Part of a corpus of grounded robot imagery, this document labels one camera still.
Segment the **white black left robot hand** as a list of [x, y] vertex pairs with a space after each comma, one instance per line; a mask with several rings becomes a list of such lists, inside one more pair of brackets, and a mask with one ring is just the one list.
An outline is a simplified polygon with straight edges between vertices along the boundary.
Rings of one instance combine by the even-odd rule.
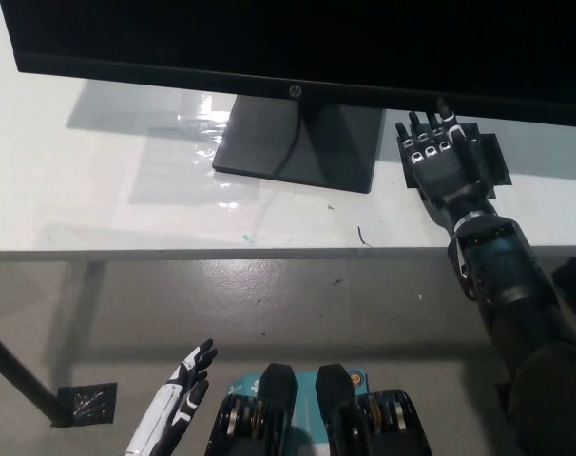
[[189, 353], [160, 386], [125, 455], [171, 455], [207, 392], [206, 369], [218, 350], [211, 338]]

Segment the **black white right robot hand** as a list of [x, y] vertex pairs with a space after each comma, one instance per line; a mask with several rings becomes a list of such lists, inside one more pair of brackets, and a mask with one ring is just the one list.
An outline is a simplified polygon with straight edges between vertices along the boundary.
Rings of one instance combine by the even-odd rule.
[[427, 114], [429, 128], [413, 111], [409, 119], [410, 127], [395, 125], [397, 137], [432, 219], [453, 234], [468, 219], [495, 215], [489, 182], [445, 100], [438, 99], [437, 111]]

